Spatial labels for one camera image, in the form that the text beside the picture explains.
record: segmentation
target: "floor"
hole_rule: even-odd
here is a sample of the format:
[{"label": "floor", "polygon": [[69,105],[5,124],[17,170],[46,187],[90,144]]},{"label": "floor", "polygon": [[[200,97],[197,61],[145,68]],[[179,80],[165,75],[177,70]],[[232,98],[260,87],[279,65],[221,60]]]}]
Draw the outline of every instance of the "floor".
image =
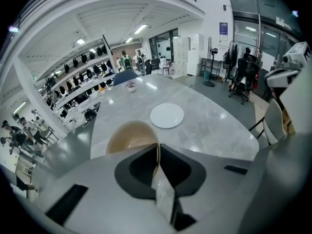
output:
[{"label": "floor", "polygon": [[91,138],[95,120],[71,131],[64,139],[45,151],[45,161],[38,160],[32,183],[44,190],[59,177],[90,159]]},{"label": "floor", "polygon": [[[252,127],[260,120],[268,107],[267,102],[258,96],[251,94],[250,101],[241,105],[241,99],[237,96],[228,97],[228,84],[215,81],[215,87],[207,87],[202,84],[203,77],[178,77],[175,79],[191,89],[210,98],[223,107],[246,128]],[[47,186],[72,170],[74,167],[90,159],[91,138],[95,120],[91,121],[84,128],[82,126],[71,131],[64,139],[60,139],[53,146],[45,151],[45,162],[38,162],[32,175],[32,183],[44,190]],[[252,133],[257,136],[262,131],[260,124]],[[265,135],[259,139],[260,149],[266,147],[268,142]]]}]

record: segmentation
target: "marble table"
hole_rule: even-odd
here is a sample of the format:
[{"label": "marble table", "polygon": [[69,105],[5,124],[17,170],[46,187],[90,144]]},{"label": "marble table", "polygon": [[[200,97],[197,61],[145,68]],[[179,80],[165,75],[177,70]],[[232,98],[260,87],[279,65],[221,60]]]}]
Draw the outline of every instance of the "marble table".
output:
[{"label": "marble table", "polygon": [[[135,82],[132,93],[125,83],[106,91],[94,125],[91,158],[106,154],[107,143],[120,125],[141,120],[153,128],[160,143],[215,156],[254,159],[259,150],[257,139],[209,98],[157,74],[136,78]],[[172,129],[158,128],[150,120],[152,109],[166,102],[184,111],[182,123]]]}]

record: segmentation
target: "poster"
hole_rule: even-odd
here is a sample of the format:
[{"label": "poster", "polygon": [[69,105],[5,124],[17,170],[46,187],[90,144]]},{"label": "poster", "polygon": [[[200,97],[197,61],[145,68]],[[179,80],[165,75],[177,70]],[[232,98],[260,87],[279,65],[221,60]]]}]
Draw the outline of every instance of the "poster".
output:
[{"label": "poster", "polygon": [[220,22],[219,23],[219,34],[221,41],[228,40],[228,23],[227,22]]}]

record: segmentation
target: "white chair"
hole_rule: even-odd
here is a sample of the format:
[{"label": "white chair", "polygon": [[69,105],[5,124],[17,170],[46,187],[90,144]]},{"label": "white chair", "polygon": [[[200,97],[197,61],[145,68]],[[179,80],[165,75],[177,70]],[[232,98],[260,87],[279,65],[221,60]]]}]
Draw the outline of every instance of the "white chair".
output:
[{"label": "white chair", "polygon": [[263,130],[257,138],[265,132],[269,145],[275,144],[287,136],[283,127],[283,113],[275,99],[271,100],[264,117],[250,128],[249,131],[254,129],[261,122],[263,122]]}]

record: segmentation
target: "camera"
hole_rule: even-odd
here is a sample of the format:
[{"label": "camera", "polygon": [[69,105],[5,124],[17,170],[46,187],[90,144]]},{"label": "camera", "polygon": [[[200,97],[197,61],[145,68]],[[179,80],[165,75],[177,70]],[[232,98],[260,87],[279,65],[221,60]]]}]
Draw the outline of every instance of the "camera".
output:
[{"label": "camera", "polygon": [[211,49],[211,54],[215,55],[217,53],[218,53],[218,49],[217,48]]}]

